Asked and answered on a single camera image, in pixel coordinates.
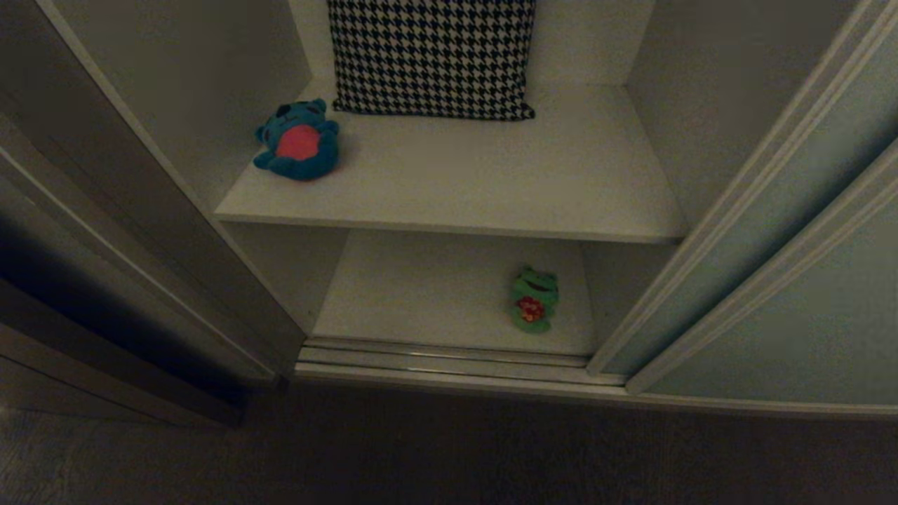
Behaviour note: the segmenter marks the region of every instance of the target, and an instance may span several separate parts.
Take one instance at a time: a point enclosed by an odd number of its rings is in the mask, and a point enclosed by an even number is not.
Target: black and white pillow
[[[337,111],[526,120],[536,0],[328,0]]]

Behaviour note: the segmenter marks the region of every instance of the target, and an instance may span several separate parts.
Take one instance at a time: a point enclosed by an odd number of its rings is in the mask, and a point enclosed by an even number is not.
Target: green plush toy
[[[512,321],[528,333],[547,332],[549,319],[555,315],[559,302],[558,278],[554,273],[539,272],[525,266],[512,286]]]

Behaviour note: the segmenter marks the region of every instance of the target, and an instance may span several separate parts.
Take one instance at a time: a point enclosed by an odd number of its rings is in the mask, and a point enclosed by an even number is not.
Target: white shelf
[[[304,99],[333,100],[313,82]],[[686,225],[626,91],[531,86],[535,120],[329,111],[341,162],[316,182],[250,164],[223,220],[670,243]]]
[[[559,276],[558,313],[541,335],[508,312],[526,263]],[[577,356],[597,346],[579,243],[371,230],[350,232],[313,334]]]

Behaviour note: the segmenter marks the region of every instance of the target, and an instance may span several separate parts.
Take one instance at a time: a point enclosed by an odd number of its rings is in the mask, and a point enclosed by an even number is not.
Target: upper compartment
[[[653,2],[540,2],[528,66],[536,119],[517,123],[333,112],[339,168],[292,182],[251,164],[225,220],[670,243],[687,226],[622,85]],[[293,2],[313,71],[336,96],[325,2]]]

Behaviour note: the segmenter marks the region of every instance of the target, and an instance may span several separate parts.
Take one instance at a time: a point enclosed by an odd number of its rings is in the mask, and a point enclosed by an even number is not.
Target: gray carpet
[[[2,503],[896,503],[898,423],[295,385],[239,430],[0,411]]]

